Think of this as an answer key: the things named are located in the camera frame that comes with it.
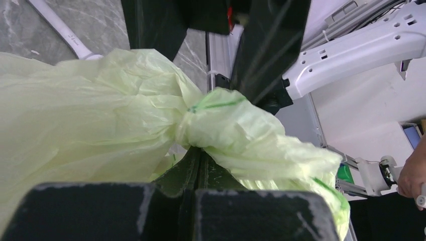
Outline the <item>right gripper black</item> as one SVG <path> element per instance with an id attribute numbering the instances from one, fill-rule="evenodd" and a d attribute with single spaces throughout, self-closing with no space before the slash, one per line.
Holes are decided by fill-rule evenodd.
<path id="1" fill-rule="evenodd" d="M 243 25 L 231 89 L 252 104 L 272 91 L 300 55 L 310 1 L 122 0 L 130 48 L 173 61 L 195 29 L 229 35 Z"/>

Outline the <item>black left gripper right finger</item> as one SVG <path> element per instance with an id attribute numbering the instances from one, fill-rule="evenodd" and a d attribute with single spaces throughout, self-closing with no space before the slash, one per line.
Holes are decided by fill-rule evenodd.
<path id="1" fill-rule="evenodd" d="M 325 200 L 306 191 L 247 190 L 201 153 L 193 240 L 332 240 Z"/>

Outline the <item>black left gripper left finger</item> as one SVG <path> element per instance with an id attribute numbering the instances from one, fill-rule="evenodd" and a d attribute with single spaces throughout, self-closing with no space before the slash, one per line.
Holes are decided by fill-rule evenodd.
<path id="1" fill-rule="evenodd" d="M 20 201 L 1 240 L 191 240 L 201 149 L 150 183 L 51 182 Z"/>

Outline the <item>light green plastic bag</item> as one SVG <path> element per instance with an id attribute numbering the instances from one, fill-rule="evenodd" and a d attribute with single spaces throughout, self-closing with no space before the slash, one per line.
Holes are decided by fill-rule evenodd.
<path id="1" fill-rule="evenodd" d="M 232 114 L 153 49 L 57 65 L 1 53 L 1 230 L 31 187 L 152 181 L 179 161 L 173 144 L 207 152 Z"/>

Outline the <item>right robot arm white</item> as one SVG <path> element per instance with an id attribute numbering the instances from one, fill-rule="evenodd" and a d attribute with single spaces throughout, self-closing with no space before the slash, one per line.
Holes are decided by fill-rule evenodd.
<path id="1" fill-rule="evenodd" d="M 239 91 L 270 112 L 334 81 L 393 62 L 405 71 L 425 56 L 425 1 L 376 1 L 356 7 L 307 43 L 310 1 L 122 1 L 130 47 L 173 60 L 188 29 L 243 32 L 229 77 L 214 84 Z"/>

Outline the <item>person's bare hand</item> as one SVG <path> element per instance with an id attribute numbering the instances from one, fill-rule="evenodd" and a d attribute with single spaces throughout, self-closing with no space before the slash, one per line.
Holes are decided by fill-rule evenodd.
<path id="1" fill-rule="evenodd" d="M 397 192 L 403 197 L 417 199 L 425 184 L 425 135 L 406 159 L 397 180 Z"/>

